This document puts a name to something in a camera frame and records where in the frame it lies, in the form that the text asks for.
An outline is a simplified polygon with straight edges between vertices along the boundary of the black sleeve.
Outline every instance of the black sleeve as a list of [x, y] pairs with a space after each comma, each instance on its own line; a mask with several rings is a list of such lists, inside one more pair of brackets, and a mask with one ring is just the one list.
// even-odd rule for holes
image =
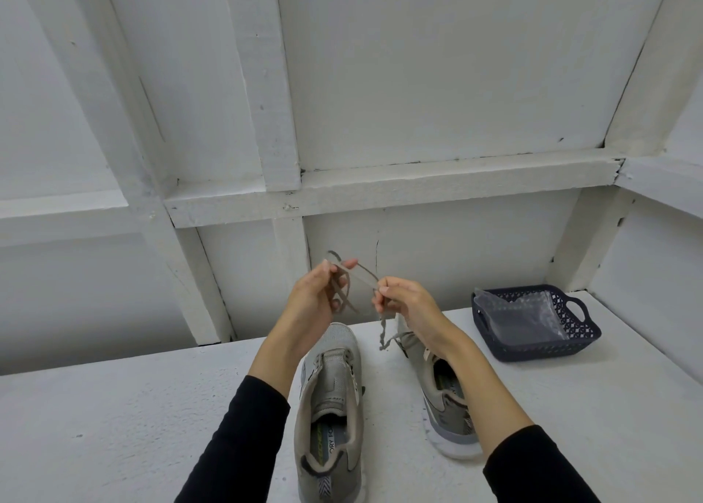
[[498, 503], [598, 502], [540, 426], [520, 429], [491, 453], [484, 475]]
[[290, 405], [270, 385], [247, 375], [176, 503], [265, 502]]

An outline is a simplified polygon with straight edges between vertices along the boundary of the clear plastic bag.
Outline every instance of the clear plastic bag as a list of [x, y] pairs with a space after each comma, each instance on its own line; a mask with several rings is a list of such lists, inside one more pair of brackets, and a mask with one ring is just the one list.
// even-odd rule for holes
[[512, 303], [478, 288], [475, 293], [474, 301], [486, 315], [488, 328], [505, 345], [569, 339], [549, 292], [523, 295]]

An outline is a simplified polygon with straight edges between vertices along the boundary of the shoe tongue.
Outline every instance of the shoe tongue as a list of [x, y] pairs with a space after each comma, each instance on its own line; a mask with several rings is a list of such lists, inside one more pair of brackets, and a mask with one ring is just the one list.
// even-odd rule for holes
[[322, 355], [322, 368], [312, 392], [312, 421], [325, 414], [347, 416], [347, 366], [344, 350], [334, 349]]

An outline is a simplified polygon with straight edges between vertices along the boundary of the basket handle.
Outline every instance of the basket handle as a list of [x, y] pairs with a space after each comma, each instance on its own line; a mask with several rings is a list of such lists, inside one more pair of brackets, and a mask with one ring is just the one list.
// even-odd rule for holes
[[583, 319], [583, 321], [581, 321], [582, 323], [587, 323], [588, 325], [595, 325], [595, 323], [593, 323], [593, 320], [591, 319], [591, 315], [588, 313], [588, 308], [586, 307], [586, 305], [585, 305], [585, 303], [584, 303], [583, 301], [581, 301], [581, 300], [578, 299], [577, 297], [571, 297], [571, 296], [568, 296], [568, 295], [567, 295], [567, 297], [566, 297], [566, 301], [567, 301], [567, 303], [568, 303], [569, 301], [572, 301], [572, 302], [576, 303], [578, 306], [580, 306], [581, 311], [584, 312], [584, 319]]

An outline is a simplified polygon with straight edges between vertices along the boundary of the basket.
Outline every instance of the basket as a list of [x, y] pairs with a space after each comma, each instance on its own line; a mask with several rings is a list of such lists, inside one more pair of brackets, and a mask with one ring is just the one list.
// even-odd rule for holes
[[[554, 356], [566, 356], [578, 353], [586, 346], [600, 338], [600, 328], [593, 323], [585, 303], [575, 297], [563, 293], [556, 286], [538, 284], [534, 286], [519, 286], [516, 288], [500, 288], [487, 290], [491, 294], [513, 302], [525, 294], [535, 292], [549, 292], [552, 296], [554, 309], [562, 322], [564, 331], [569, 335], [568, 340], [554, 340], [536, 344], [506, 345], [502, 343], [488, 327], [486, 315], [478, 304], [475, 304], [475, 293], [471, 294], [471, 309], [474, 314], [474, 323], [483, 337], [486, 345], [498, 360], [503, 362], [518, 362], [522, 360], [548, 359]], [[581, 321], [569, 310], [567, 302], [573, 301], [584, 311], [584, 321]]]

